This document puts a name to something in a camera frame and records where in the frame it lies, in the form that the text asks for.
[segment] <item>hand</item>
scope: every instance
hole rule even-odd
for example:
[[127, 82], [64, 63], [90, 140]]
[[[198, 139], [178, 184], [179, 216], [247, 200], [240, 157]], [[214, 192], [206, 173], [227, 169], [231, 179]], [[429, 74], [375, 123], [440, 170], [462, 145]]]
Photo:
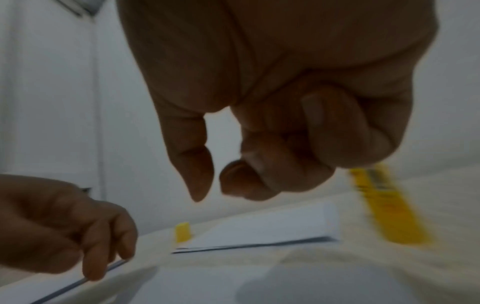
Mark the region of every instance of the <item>hand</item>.
[[214, 177], [205, 113], [230, 106], [242, 158], [222, 191], [306, 191], [384, 159], [412, 109], [433, 0], [118, 0], [172, 164], [195, 201]]
[[83, 254], [83, 274], [101, 279], [117, 253], [135, 254], [137, 229], [127, 211], [50, 179], [0, 175], [0, 264], [61, 273]]

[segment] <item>table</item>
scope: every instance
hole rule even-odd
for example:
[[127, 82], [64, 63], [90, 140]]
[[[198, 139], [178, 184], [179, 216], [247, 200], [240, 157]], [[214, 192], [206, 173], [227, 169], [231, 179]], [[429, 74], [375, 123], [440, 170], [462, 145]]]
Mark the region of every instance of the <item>table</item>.
[[[316, 201], [328, 200], [339, 210], [342, 242], [334, 246], [307, 245], [261, 249], [236, 249], [171, 255], [175, 247], [173, 229], [142, 236], [137, 254], [122, 271], [132, 272], [152, 266], [188, 267], [216, 265], [275, 265], [278, 263], [348, 263], [358, 260], [392, 269], [426, 303], [480, 302], [480, 164], [413, 178], [400, 183], [409, 202], [432, 233], [435, 242], [410, 247], [384, 241], [376, 231], [360, 195], [356, 191]], [[192, 226], [199, 235], [221, 219]], [[80, 272], [77, 266], [72, 273]], [[12, 283], [26, 274], [0, 272], [1, 283]], [[58, 279], [36, 274], [13, 283]], [[94, 283], [80, 288], [90, 288]]]

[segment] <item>yellow object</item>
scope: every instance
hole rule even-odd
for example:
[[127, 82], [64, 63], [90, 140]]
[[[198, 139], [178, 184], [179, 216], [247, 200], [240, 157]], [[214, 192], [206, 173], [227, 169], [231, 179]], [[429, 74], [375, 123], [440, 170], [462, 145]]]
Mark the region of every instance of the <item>yellow object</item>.
[[175, 237], [177, 243], [186, 242], [191, 239], [190, 224], [185, 222], [175, 226]]
[[384, 165], [351, 169], [350, 173], [387, 240], [400, 244], [429, 241], [426, 230], [393, 184]]

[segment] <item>white wall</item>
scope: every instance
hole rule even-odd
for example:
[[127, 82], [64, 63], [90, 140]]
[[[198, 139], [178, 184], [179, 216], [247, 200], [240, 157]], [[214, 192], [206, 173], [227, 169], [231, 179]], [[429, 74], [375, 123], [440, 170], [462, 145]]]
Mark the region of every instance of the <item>white wall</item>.
[[[468, 164], [480, 156], [480, 2], [440, 0], [438, 11], [441, 31], [415, 77], [410, 129], [389, 161], [399, 178]], [[131, 212], [142, 233], [350, 188], [346, 173], [338, 171], [314, 191], [259, 204], [221, 196], [216, 181], [207, 199], [194, 205], [168, 161], [153, 105], [128, 50], [113, 0], [96, 23], [107, 197]], [[207, 127], [207, 145], [220, 171], [238, 157], [238, 125], [223, 111], [208, 116]]]
[[16, 4], [16, 62], [3, 71], [13, 78], [3, 170], [80, 179], [97, 196], [94, 24], [52, 0]]

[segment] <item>blurry hand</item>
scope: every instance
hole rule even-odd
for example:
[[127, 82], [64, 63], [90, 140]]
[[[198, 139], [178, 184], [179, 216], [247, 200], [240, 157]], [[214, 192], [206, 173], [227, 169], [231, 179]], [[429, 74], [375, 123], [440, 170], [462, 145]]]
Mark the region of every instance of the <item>blurry hand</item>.
[[69, 183], [0, 175], [0, 264], [61, 273], [83, 255], [83, 273], [101, 279], [117, 255], [132, 258], [137, 229], [125, 209], [95, 201]]
[[195, 201], [214, 177], [205, 113], [231, 108], [242, 158], [222, 191], [265, 200], [400, 144], [433, 0], [118, 0], [172, 164]]

